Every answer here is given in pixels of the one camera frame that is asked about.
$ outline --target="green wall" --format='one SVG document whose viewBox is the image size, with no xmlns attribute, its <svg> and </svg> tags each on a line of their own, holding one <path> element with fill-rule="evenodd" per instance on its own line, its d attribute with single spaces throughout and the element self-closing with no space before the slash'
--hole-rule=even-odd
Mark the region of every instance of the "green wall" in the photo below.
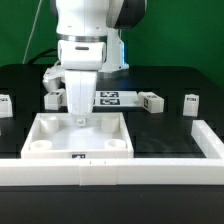
<svg viewBox="0 0 224 224">
<path fill-rule="evenodd" d="M 223 0 L 148 0 L 124 34 L 129 64 L 191 66 L 224 87 Z"/>
<path fill-rule="evenodd" d="M 39 0 L 1 0 L 0 66 L 22 63 Z M 28 59 L 57 46 L 56 18 L 49 12 L 49 0 L 44 0 Z"/>
<path fill-rule="evenodd" d="M 0 66 L 22 62 L 38 2 L 1 0 Z M 49 8 L 44 0 L 28 58 L 57 45 Z M 143 21 L 123 34 L 130 65 L 191 66 L 224 87 L 223 0 L 148 0 Z"/>
</svg>

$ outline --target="black tabletop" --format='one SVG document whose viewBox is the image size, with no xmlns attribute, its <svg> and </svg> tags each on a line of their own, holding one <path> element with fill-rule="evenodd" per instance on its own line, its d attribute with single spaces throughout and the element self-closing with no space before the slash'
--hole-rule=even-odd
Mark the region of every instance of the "black tabletop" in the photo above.
<svg viewBox="0 0 224 224">
<path fill-rule="evenodd" d="M 0 94 L 9 94 L 13 118 L 0 119 L 0 157 L 20 158 L 33 119 L 44 109 L 45 65 L 0 69 Z M 224 139 L 224 91 L 198 70 L 187 67 L 131 67 L 105 78 L 97 90 L 154 92 L 165 100 L 164 113 L 142 108 L 101 108 L 123 112 L 135 157 L 204 158 L 184 117 L 185 94 L 200 96 L 199 115 Z M 223 186 L 33 186 L 0 187 L 1 223 L 222 223 Z"/>
</svg>

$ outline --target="white square tray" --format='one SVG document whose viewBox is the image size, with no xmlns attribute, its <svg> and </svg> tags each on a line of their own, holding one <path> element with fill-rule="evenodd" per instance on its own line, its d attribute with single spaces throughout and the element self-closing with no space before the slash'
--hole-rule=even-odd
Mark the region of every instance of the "white square tray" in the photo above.
<svg viewBox="0 0 224 224">
<path fill-rule="evenodd" d="M 122 113 L 93 113 L 85 127 L 67 113 L 39 113 L 21 158 L 133 158 L 133 153 Z"/>
</svg>

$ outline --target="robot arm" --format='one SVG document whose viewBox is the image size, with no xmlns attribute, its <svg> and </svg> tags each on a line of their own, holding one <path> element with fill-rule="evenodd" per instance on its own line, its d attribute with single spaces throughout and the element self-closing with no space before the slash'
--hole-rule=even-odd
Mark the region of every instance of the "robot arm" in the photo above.
<svg viewBox="0 0 224 224">
<path fill-rule="evenodd" d="M 146 0 L 51 0 L 58 13 L 58 57 L 65 69 L 68 112 L 84 126 L 92 113 L 97 72 L 106 60 L 107 27 L 130 29 Z"/>
</svg>

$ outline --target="white cube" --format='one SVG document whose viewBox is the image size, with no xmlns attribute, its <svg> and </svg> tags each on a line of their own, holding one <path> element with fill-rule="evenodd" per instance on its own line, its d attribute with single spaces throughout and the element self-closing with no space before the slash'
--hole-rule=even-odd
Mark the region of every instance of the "white cube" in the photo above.
<svg viewBox="0 0 224 224">
<path fill-rule="evenodd" d="M 65 89 L 58 89 L 45 95 L 44 104 L 46 110 L 58 110 L 61 106 L 65 106 L 67 104 Z"/>
<path fill-rule="evenodd" d="M 162 113 L 164 110 L 164 99 L 153 92 L 140 92 L 139 101 L 143 108 L 150 113 Z"/>
<path fill-rule="evenodd" d="M 12 117 L 12 102 L 9 95 L 0 95 L 0 118 Z"/>
<path fill-rule="evenodd" d="M 198 116 L 199 96 L 194 94 L 185 95 L 184 99 L 184 116 Z"/>
</svg>

